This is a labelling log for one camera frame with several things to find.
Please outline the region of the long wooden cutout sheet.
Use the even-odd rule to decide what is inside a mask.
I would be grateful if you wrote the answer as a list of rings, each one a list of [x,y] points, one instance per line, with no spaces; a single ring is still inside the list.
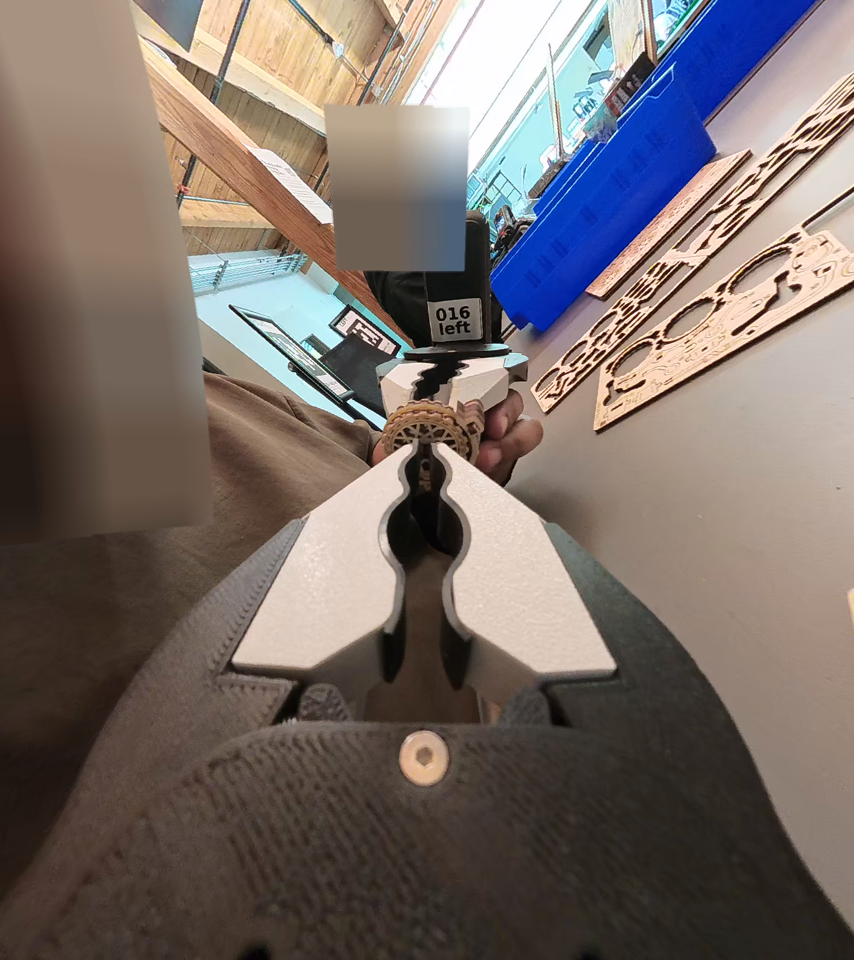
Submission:
[[[854,123],[854,71],[839,79],[655,260],[530,392],[550,412]]]

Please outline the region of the blue plastic bin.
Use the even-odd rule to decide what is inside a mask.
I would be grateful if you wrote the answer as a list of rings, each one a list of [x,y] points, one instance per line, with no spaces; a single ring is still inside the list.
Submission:
[[[804,21],[816,1],[712,1],[652,75],[679,82],[708,120]]]
[[[671,67],[613,137],[538,204],[533,224],[493,270],[517,328],[547,330],[715,155]]]

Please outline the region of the black office chair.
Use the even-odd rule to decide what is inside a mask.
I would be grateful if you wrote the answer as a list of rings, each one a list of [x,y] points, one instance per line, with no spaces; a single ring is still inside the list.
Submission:
[[[350,334],[320,358],[320,363],[353,394],[352,399],[385,419],[378,366],[392,359],[365,339]]]

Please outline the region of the wooden sheet with round holes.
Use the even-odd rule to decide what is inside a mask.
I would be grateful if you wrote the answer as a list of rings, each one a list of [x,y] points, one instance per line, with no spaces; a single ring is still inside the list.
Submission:
[[[813,225],[854,198],[854,183],[602,367],[602,432],[854,287],[854,250]]]

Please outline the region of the wooden ceiling beam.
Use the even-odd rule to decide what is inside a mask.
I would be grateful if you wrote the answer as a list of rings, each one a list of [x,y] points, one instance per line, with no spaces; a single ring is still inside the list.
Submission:
[[[164,131],[188,148],[292,244],[410,344],[385,313],[361,271],[336,266],[334,228],[322,223],[259,157],[258,147],[144,38],[139,38],[151,94]]]

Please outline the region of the person's left hand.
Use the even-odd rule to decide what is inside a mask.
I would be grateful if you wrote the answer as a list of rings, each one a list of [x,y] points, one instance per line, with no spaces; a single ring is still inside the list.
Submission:
[[[503,401],[484,414],[476,467],[501,487],[507,486],[518,460],[543,439],[543,424],[524,414],[520,392],[509,389]]]

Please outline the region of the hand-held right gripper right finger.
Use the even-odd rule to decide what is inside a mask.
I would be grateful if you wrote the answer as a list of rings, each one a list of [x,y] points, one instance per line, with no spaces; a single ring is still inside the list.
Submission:
[[[612,677],[615,660],[539,515],[448,446],[434,456],[440,503],[461,532],[442,598],[470,644],[465,683],[504,706],[519,689]]]

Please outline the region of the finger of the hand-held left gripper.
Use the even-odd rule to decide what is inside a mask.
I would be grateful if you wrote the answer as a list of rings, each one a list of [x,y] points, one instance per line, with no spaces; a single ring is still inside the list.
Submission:
[[[437,402],[431,396],[416,399],[418,384],[425,374],[431,374],[435,365],[409,362],[394,358],[376,367],[386,423],[384,431],[405,429],[428,414],[437,413]]]
[[[504,402],[514,382],[528,378],[527,357],[479,357],[464,361],[450,381],[448,406],[458,409],[469,403],[483,412]]]

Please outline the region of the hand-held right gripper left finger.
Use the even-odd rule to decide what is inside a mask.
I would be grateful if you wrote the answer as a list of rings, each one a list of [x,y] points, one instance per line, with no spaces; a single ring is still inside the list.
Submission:
[[[381,681],[381,639],[404,607],[387,528],[412,456],[402,447],[308,514],[232,657],[237,671],[329,683],[349,703]]]

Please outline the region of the wooden gear wheel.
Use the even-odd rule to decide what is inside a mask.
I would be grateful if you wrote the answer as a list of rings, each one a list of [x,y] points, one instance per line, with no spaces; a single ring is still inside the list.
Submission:
[[[484,426],[485,411],[479,400],[457,402],[455,407],[433,400],[416,400],[388,416],[382,442],[386,455],[413,444],[439,444],[475,464]]]

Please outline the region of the brown engraved wooden board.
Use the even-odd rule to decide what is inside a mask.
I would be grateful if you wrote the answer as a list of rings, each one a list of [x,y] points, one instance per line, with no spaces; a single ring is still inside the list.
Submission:
[[[625,249],[585,288],[585,293],[606,299],[613,290],[673,233],[697,207],[753,155],[740,150],[705,164]]]

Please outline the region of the framed wall picture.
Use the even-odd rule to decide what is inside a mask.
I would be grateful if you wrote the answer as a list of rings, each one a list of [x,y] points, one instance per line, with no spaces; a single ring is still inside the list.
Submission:
[[[344,306],[330,321],[329,328],[344,338],[355,335],[389,357],[397,356],[402,350],[400,342],[352,305]]]

